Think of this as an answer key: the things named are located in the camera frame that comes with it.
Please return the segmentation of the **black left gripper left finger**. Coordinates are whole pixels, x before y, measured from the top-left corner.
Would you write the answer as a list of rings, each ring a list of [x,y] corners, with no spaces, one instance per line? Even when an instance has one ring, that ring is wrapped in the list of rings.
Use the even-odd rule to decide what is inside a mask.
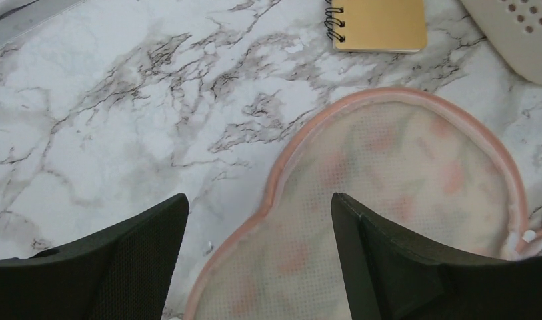
[[[160,319],[188,215],[180,193],[76,241],[0,260],[0,319]]]

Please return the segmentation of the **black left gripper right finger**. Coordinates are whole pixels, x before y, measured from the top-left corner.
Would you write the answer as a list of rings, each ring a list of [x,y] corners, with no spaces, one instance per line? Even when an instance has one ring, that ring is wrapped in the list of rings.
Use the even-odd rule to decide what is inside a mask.
[[[352,319],[542,319],[542,256],[462,251],[344,193],[331,216]]]

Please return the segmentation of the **floral mesh laundry bag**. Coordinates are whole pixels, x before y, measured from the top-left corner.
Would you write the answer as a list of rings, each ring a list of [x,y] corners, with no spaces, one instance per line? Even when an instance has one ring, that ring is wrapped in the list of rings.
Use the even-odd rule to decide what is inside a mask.
[[[204,266],[184,317],[349,319],[334,193],[458,249],[508,260],[542,255],[517,166],[488,128],[428,93],[366,90],[294,136],[257,212]]]

